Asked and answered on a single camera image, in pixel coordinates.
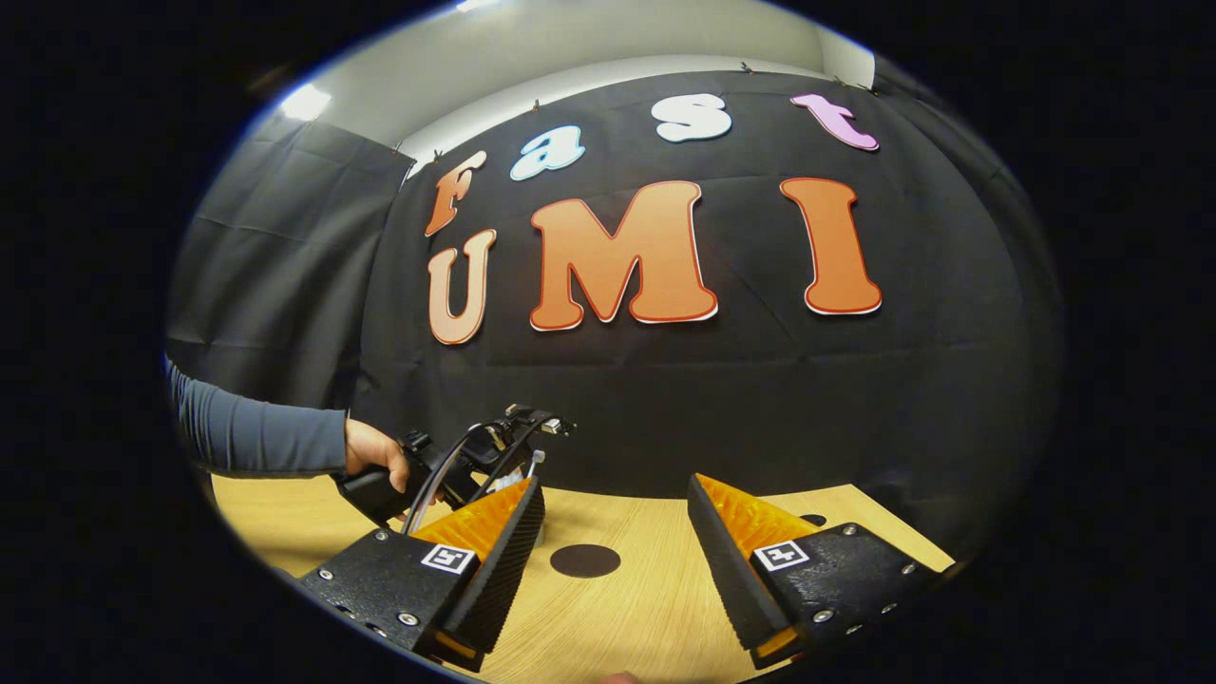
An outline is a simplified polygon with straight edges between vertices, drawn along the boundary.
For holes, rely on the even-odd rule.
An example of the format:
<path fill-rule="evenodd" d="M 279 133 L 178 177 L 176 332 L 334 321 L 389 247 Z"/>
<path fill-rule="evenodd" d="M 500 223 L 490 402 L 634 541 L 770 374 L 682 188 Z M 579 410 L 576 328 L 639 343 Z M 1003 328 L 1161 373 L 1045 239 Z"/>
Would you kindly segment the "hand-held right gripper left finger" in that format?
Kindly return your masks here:
<path fill-rule="evenodd" d="M 377 529 L 299 579 L 313 601 L 420 657 L 477 673 L 495 649 L 542 529 L 536 478 L 413 534 Z"/>

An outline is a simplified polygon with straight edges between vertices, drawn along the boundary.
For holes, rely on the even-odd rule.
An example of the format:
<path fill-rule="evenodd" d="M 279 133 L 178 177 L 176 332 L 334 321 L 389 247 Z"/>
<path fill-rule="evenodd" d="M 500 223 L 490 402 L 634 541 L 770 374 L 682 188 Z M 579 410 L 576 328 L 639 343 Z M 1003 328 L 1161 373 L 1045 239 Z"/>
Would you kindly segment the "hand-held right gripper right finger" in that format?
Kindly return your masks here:
<path fill-rule="evenodd" d="M 758 669 L 818 658 L 882 626 L 955 566 L 854 484 L 822 489 L 814 517 L 703 473 L 688 517 L 730 624 Z"/>

